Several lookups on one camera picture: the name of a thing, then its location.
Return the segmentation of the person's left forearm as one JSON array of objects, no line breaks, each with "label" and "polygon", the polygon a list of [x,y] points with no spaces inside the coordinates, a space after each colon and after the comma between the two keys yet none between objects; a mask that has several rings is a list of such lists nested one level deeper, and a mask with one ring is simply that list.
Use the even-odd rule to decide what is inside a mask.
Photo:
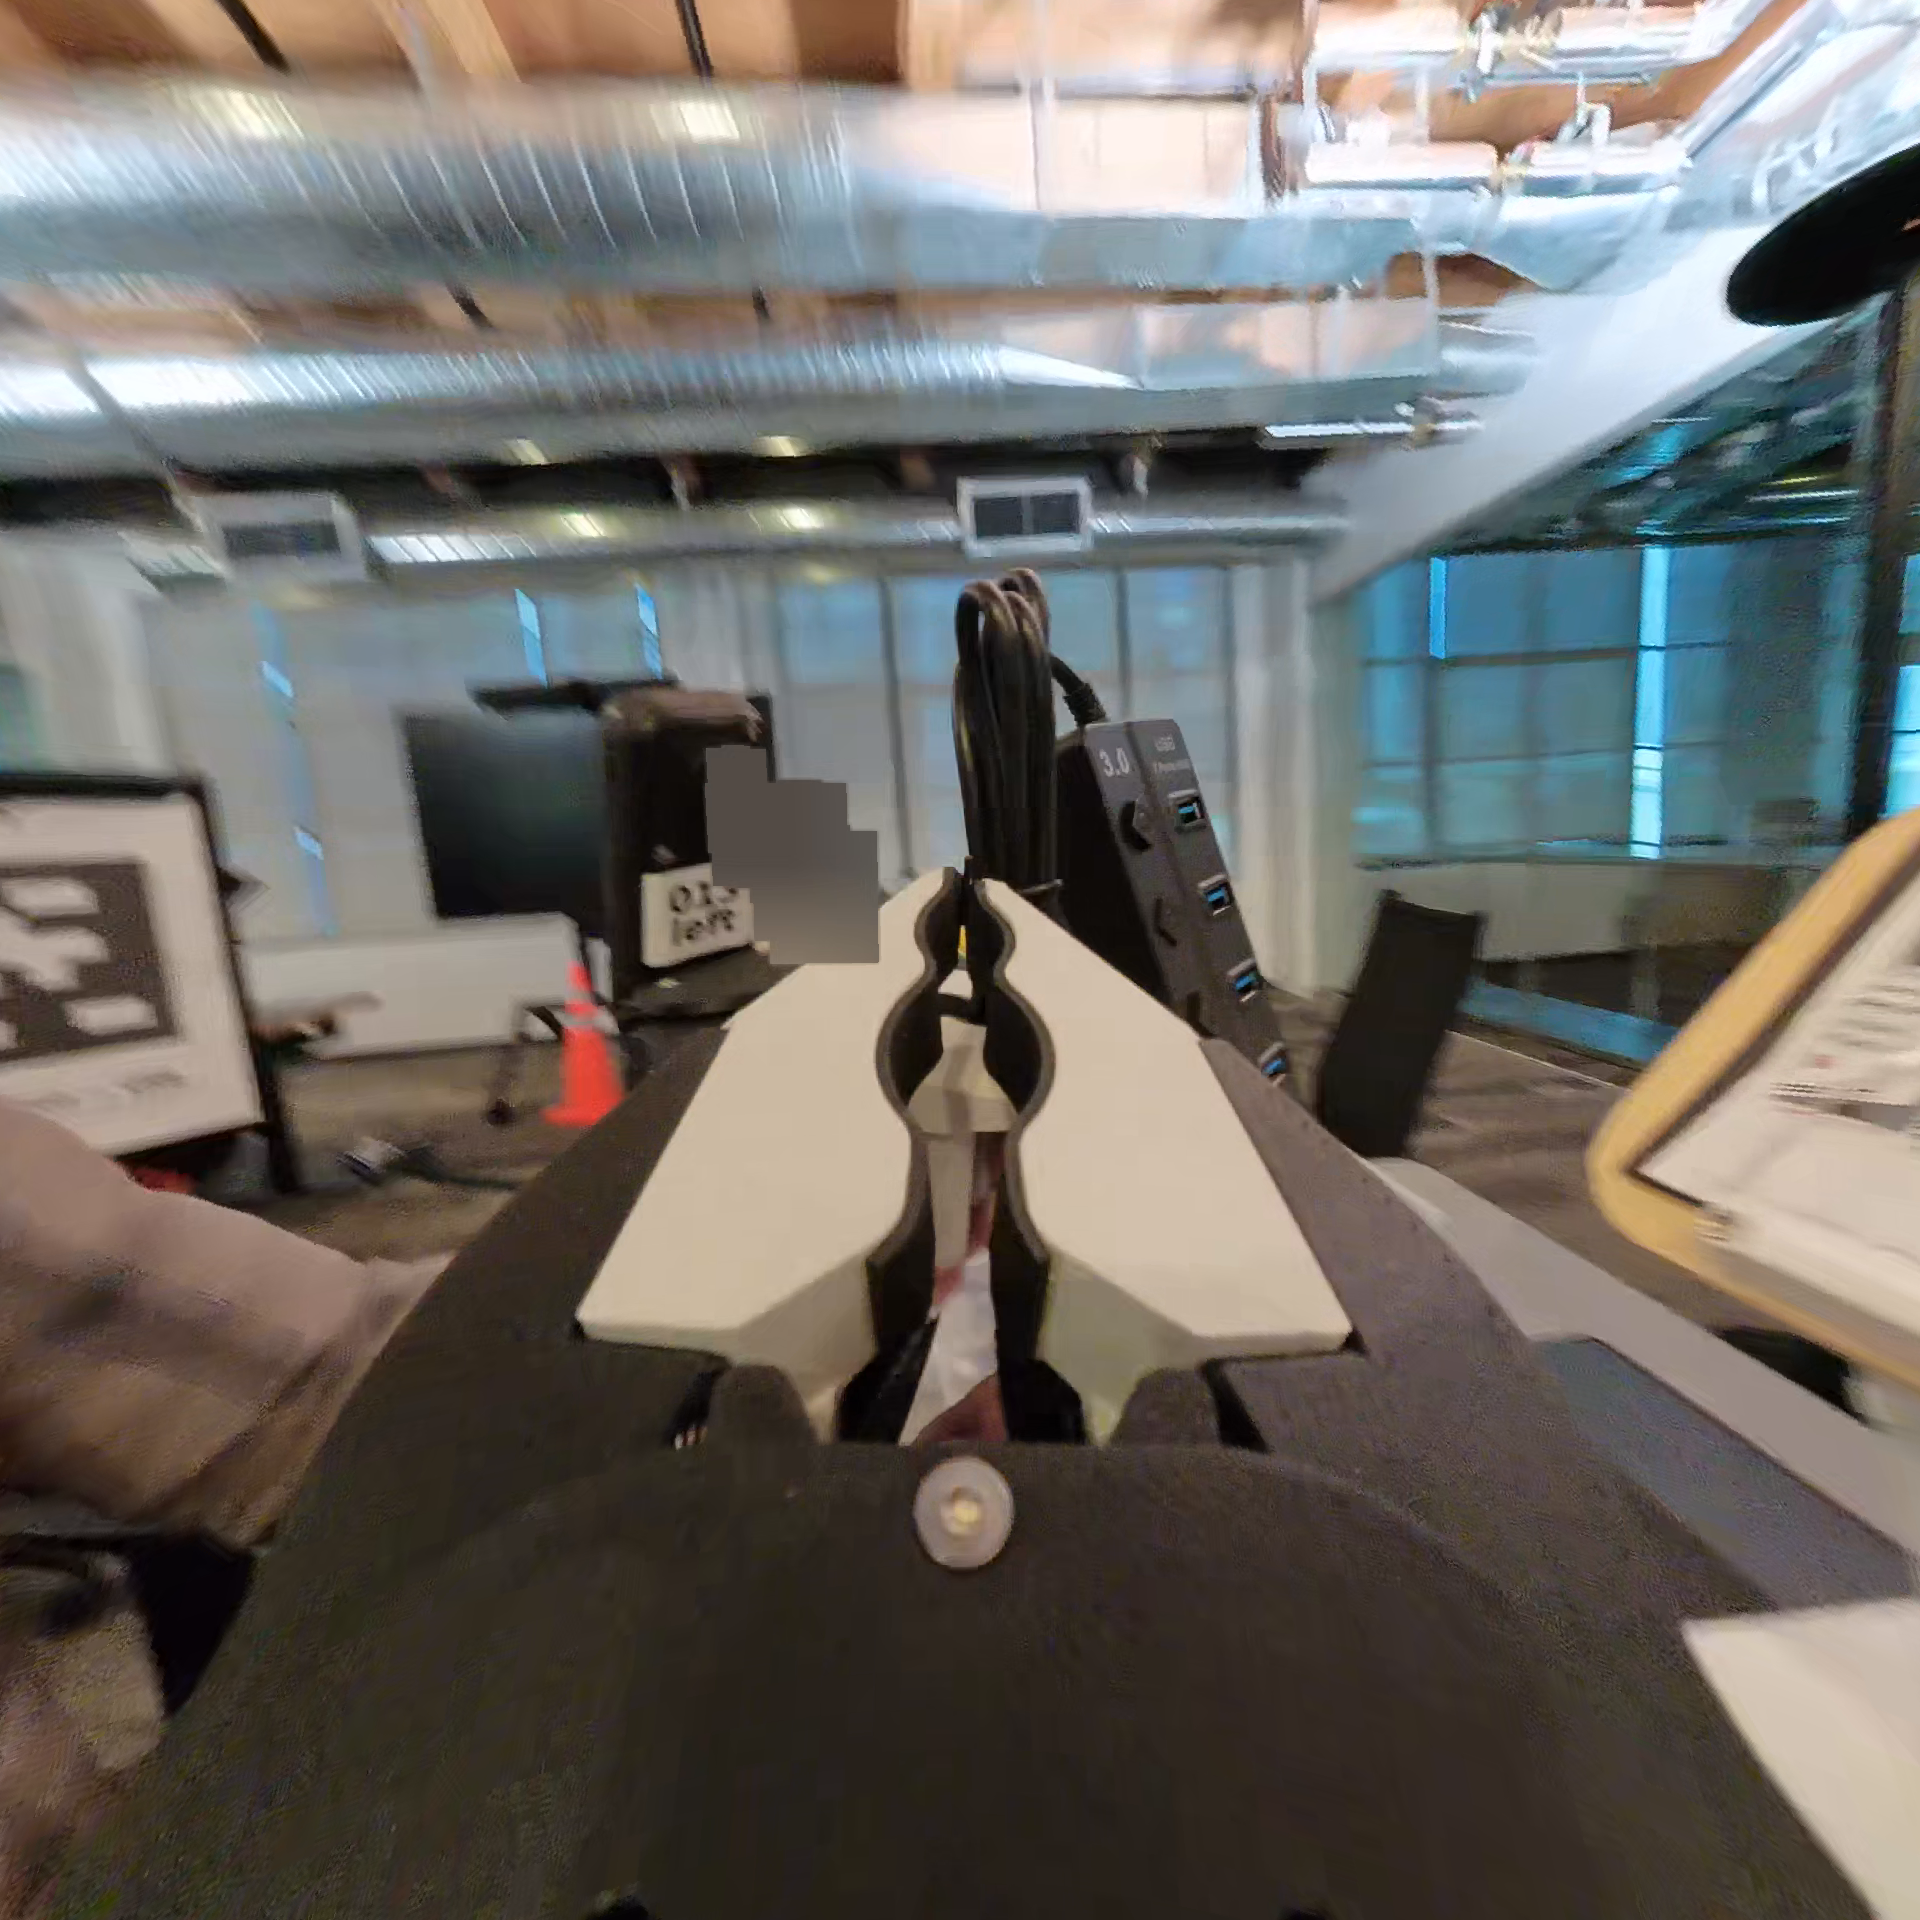
[{"label": "person's left forearm", "polygon": [[4,1101],[4,1493],[263,1546],[446,1264],[147,1188]]}]

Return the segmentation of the black flat screen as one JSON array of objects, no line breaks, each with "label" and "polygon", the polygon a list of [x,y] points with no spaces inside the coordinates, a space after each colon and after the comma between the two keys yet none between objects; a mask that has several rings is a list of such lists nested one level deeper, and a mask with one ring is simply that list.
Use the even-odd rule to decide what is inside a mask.
[{"label": "black flat screen", "polygon": [[582,712],[406,712],[428,893],[442,921],[558,916],[605,930],[603,739]]}]

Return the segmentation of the orange traffic cone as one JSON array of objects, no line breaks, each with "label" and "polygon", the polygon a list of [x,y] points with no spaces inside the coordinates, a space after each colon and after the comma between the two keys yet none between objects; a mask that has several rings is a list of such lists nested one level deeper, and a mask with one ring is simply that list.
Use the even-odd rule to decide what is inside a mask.
[{"label": "orange traffic cone", "polygon": [[541,1121],[566,1131],[588,1131],[623,1098],[616,1033],[596,996],[584,961],[566,969],[559,1010],[559,1093]]}]

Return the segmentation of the white ceiling vent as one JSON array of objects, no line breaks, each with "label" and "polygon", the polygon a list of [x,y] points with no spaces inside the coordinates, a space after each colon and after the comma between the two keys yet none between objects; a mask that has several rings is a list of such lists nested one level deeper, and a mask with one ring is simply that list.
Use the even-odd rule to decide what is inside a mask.
[{"label": "white ceiling vent", "polygon": [[1093,517],[1086,475],[963,475],[956,483],[957,540],[975,561],[1087,553]]},{"label": "white ceiling vent", "polygon": [[359,517],[338,495],[192,495],[184,509],[231,583],[357,586],[371,575]]}]

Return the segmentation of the black equipment white sign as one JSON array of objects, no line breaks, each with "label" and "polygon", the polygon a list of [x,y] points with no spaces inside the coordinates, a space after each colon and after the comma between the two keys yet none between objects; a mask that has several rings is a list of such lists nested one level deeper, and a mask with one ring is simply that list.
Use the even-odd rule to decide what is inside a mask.
[{"label": "black equipment white sign", "polygon": [[752,901],[716,881],[706,754],[746,747],[771,772],[766,692],[650,681],[599,712],[603,754],[603,932],[608,984],[623,1001],[662,976],[752,946]]}]

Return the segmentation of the framed black-white tag sign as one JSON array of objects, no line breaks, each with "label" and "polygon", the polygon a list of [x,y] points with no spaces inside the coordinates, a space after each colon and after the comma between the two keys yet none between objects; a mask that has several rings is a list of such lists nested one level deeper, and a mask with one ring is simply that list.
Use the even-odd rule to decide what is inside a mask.
[{"label": "framed black-white tag sign", "polygon": [[4,772],[2,1095],[110,1160],[270,1121],[190,775]]}]

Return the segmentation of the black multi-port usb hub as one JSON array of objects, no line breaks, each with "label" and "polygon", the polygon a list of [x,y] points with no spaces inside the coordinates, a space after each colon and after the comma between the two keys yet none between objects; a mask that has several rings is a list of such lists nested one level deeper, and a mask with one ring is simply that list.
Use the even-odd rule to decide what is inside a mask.
[{"label": "black multi-port usb hub", "polygon": [[1210,797],[1178,723],[1093,723],[1054,747],[1060,920],[1198,1035],[1288,1077]]}]

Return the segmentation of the black office chair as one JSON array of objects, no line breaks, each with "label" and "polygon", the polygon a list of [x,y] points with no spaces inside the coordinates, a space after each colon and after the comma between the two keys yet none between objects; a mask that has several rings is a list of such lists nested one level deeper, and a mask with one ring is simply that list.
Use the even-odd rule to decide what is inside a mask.
[{"label": "black office chair", "polygon": [[1467,996],[1485,916],[1380,892],[1354,985],[1311,1082],[1311,1115],[1370,1162],[1420,1130],[1437,1055]]}]

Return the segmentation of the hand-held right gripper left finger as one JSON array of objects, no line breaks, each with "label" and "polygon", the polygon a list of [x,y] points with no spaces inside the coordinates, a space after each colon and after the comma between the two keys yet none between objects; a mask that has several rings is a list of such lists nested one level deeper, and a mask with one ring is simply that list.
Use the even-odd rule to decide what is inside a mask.
[{"label": "hand-held right gripper left finger", "polygon": [[871,1260],[931,1224],[904,1105],[942,1056],[963,881],[877,915],[877,957],[796,967],[736,1013],[581,1298],[590,1343],[778,1369],[818,1436],[882,1336]]}]

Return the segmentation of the silver spiral air duct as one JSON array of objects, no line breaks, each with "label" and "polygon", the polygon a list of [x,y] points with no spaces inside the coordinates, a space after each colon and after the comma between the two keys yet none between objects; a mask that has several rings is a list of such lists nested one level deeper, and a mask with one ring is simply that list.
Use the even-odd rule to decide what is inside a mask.
[{"label": "silver spiral air duct", "polygon": [[1270,193],[1243,103],[638,82],[4,88],[13,281],[1293,293],[1429,249],[1406,189]]}]

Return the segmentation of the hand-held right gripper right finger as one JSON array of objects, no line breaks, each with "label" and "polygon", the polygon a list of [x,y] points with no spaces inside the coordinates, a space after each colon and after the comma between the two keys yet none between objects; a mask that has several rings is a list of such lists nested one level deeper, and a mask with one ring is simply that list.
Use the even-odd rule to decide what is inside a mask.
[{"label": "hand-held right gripper right finger", "polygon": [[1004,881],[975,884],[999,932],[990,1009],[1031,1037],[1004,1221],[1038,1248],[1036,1356],[1104,1443],[1141,1380],[1213,1361],[1323,1357],[1354,1322],[1200,1037]]}]

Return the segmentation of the printed instruction sheet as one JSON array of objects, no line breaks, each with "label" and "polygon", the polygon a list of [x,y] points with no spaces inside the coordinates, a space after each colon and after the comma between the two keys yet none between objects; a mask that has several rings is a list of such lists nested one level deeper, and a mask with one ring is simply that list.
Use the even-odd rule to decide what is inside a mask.
[{"label": "printed instruction sheet", "polygon": [[1639,1165],[1725,1216],[1895,1258],[1917,1244],[1917,888],[1862,930],[1760,1058]]}]

